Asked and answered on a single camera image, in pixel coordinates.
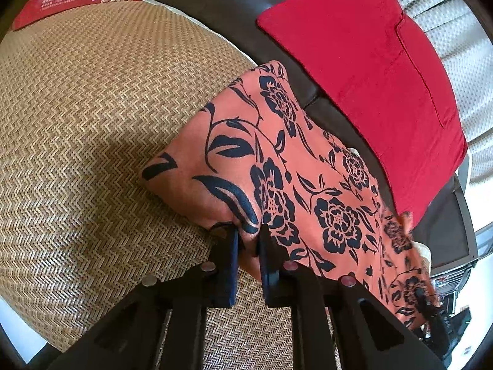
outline black flower print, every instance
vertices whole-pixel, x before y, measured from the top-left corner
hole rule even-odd
[[[283,86],[273,76],[259,76],[258,82],[265,102],[272,112],[283,119],[290,137],[296,136],[296,106],[288,97]]]
[[[283,177],[272,158],[269,157],[262,168],[252,166],[250,177],[255,187],[253,195],[262,210],[262,223],[269,225],[272,235],[283,245],[300,243],[298,228],[294,225],[294,203],[283,191]]]
[[[324,248],[328,252],[343,254],[346,251],[346,244],[350,248],[359,249],[361,230],[358,227],[359,218],[356,210],[345,206],[336,197],[328,202],[318,198],[315,214],[324,229]]]
[[[389,221],[384,225],[384,231],[390,238],[395,238],[398,235],[402,235],[404,233],[404,229],[402,225],[395,221]]]
[[[334,149],[334,152],[340,153],[341,152],[341,148],[339,147],[338,144],[335,143],[334,137],[329,132],[327,132],[327,131],[323,131],[323,134],[324,134],[324,138],[327,139],[327,141],[330,143],[330,145]]]
[[[396,252],[397,254],[412,249],[413,244],[411,240],[404,234],[404,229],[399,223],[395,221],[389,221],[387,224],[385,224],[384,231],[390,237],[394,252]]]
[[[370,179],[364,169],[363,161],[349,150],[343,149],[343,153],[342,165],[348,172],[349,181],[359,190],[368,188],[370,186]]]
[[[416,290],[420,288],[423,291],[426,291],[425,282],[421,281],[418,277],[411,277],[406,280],[404,293],[403,293],[404,301],[409,306],[414,306],[415,308],[417,308],[418,311],[420,311],[420,308],[418,305],[418,300],[416,299]]]

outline white patterned cloth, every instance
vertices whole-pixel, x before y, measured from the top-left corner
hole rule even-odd
[[[469,152],[471,185],[493,180],[493,45],[463,0],[399,0],[448,73]]]

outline woven rattan mat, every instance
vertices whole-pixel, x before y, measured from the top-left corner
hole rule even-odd
[[[251,63],[144,2],[75,8],[0,45],[0,295],[66,350],[145,274],[203,261],[205,232],[137,171]],[[210,310],[205,368],[292,367],[288,309],[242,273],[238,305]]]

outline red pillow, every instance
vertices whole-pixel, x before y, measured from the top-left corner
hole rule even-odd
[[[285,0],[257,22],[358,129],[397,212],[418,222],[467,151],[450,80],[423,31],[397,0]]]

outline black leaf print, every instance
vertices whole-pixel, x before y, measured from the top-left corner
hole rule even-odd
[[[298,180],[300,181],[301,186],[310,194],[316,192],[315,185],[313,185],[308,179],[303,178],[301,175],[296,173],[298,176]]]
[[[291,251],[291,253],[289,254],[289,260],[301,260],[307,256],[308,256],[308,252],[306,249],[296,248],[296,249],[293,249]]]
[[[404,264],[407,271],[411,270],[411,261],[409,260],[408,256],[406,256],[406,258],[404,259]]]
[[[204,107],[200,109],[200,111],[208,111],[211,114],[214,114],[215,112],[214,104],[209,101]]]
[[[255,159],[257,163],[264,162],[264,154],[262,153],[262,147],[260,147],[260,142],[258,141],[257,134],[255,134]]]
[[[310,148],[310,146],[308,146],[308,142],[305,138],[305,134],[303,133],[303,130],[301,129],[299,124],[296,124],[296,128],[298,130],[301,142],[302,142],[303,146],[305,147],[306,151],[309,152],[311,154],[311,156],[316,159],[315,154],[313,154],[313,152],[312,152],[312,149]]]
[[[229,210],[241,222],[245,232],[255,234],[258,231],[258,218],[255,210],[253,210],[248,196],[238,186],[213,175],[197,175],[192,179],[203,183],[212,195],[226,203]]]
[[[267,65],[263,64],[263,65],[259,65],[257,66],[256,68],[252,68],[250,71],[255,71],[256,69],[258,69],[259,71],[261,69],[263,69],[265,72],[270,72],[270,69]]]
[[[400,290],[397,290],[392,294],[392,302],[396,302],[401,298],[402,294]]]
[[[319,186],[322,189],[325,187],[324,174],[319,175]]]
[[[334,149],[329,152],[329,164],[332,168],[336,168],[336,153],[334,152]]]
[[[413,322],[416,320],[416,317],[411,317],[409,320],[406,320],[404,322],[404,326],[406,328],[409,328],[411,326],[411,324],[413,324]]]
[[[411,308],[411,307],[401,307],[399,310],[397,310],[396,313],[398,314],[403,314],[404,316],[411,316],[412,314],[415,313],[415,309]]]
[[[354,249],[349,249],[349,254],[351,255],[352,259],[358,264],[358,255]]]
[[[325,193],[330,196],[342,195],[342,192],[336,188],[328,188],[327,190],[325,190]]]
[[[373,235],[366,234],[366,239],[374,246],[377,247],[377,240],[373,237]]]
[[[144,168],[142,170],[142,178],[144,178],[144,180],[149,181],[164,171],[178,168],[177,162],[168,153],[161,154],[159,158],[166,160],[166,162],[152,164]]]
[[[254,155],[252,147],[250,144],[241,138],[230,138],[226,135],[218,135],[214,138],[213,142],[210,144],[208,152],[219,148],[226,147],[223,150],[216,151],[216,154],[219,154],[224,157],[244,157],[249,154]]]
[[[314,257],[316,257],[316,266],[323,271],[329,272],[333,268],[336,268],[335,264],[332,263],[329,260],[324,259],[319,252],[311,250],[310,251],[313,253]]]
[[[313,129],[313,124],[310,122],[310,120],[305,117],[305,122],[307,124],[308,130],[311,131]]]
[[[339,185],[341,185],[343,189],[351,190],[351,186],[349,186],[347,183],[339,182]]]
[[[294,192],[294,198],[296,201],[300,204],[301,207],[303,207],[306,211],[310,212],[310,208],[308,207],[307,203],[303,198],[300,196],[296,188],[293,187],[293,192]]]
[[[378,279],[378,291],[380,292],[380,299],[384,298],[384,292],[381,289],[381,279]]]
[[[248,131],[248,129],[241,124],[238,118],[227,120],[226,125],[230,128],[235,128],[235,129],[239,129],[240,131],[246,132],[251,136],[250,131]]]
[[[277,154],[281,154],[284,151],[284,148],[286,146],[286,135],[284,133],[284,129],[281,129],[278,133],[278,138],[277,141],[275,142],[275,152]]]
[[[232,91],[234,91],[234,92],[237,94],[237,96],[238,96],[239,98],[241,98],[241,99],[242,99],[245,103],[247,103],[248,105],[250,105],[250,106],[252,106],[252,107],[255,105],[255,103],[254,103],[254,102],[252,102],[252,100],[251,100],[250,98],[248,98],[248,97],[247,97],[247,96],[246,96],[246,95],[245,95],[245,94],[244,94],[244,93],[243,93],[240,89],[235,88],[235,87],[233,87],[233,86],[230,86],[229,88],[230,88]]]
[[[278,78],[284,78],[284,68],[282,65],[278,65]]]
[[[366,229],[368,229],[368,231],[372,233],[375,233],[373,227],[370,224],[370,221],[368,221],[368,218],[366,218],[366,214],[363,212],[363,210],[361,210],[360,208],[356,208],[356,211],[358,212],[359,217],[363,221],[363,224],[365,224]]]
[[[370,208],[369,208],[369,207],[366,207],[366,206],[360,206],[360,207],[363,209],[363,211],[365,211],[365,213],[367,213],[367,214],[369,214],[369,215],[371,215],[371,216],[372,216],[373,214],[375,214],[373,211],[371,211],[371,210],[370,210]]]

